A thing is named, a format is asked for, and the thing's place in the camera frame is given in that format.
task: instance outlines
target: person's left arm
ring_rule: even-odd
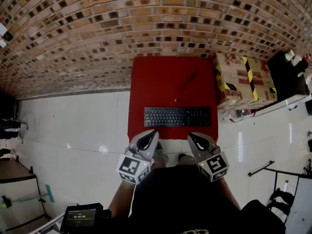
[[[108,209],[112,212],[112,218],[128,218],[133,192],[136,185],[123,181]]]

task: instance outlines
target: cardboard box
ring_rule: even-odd
[[[248,109],[249,104],[254,102],[254,95],[244,58],[233,54],[217,53],[213,62],[218,109]]]
[[[247,57],[246,70],[254,102],[246,109],[259,109],[277,101],[276,89],[265,61]]]

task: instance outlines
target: red object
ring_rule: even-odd
[[[161,139],[187,139],[200,132],[218,139],[217,101],[211,60],[186,57],[136,57],[132,69],[128,137],[157,129]],[[145,127],[144,107],[201,107],[211,109],[208,127]]]

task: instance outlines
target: white marker cube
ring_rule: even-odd
[[[150,173],[151,164],[145,160],[121,154],[116,171],[122,180],[139,184]]]
[[[198,163],[198,166],[200,172],[204,174],[210,182],[213,182],[227,173],[229,163],[226,159],[225,153],[221,152]]]

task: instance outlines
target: display screen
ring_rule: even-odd
[[[96,209],[68,211],[65,226],[93,226]]]

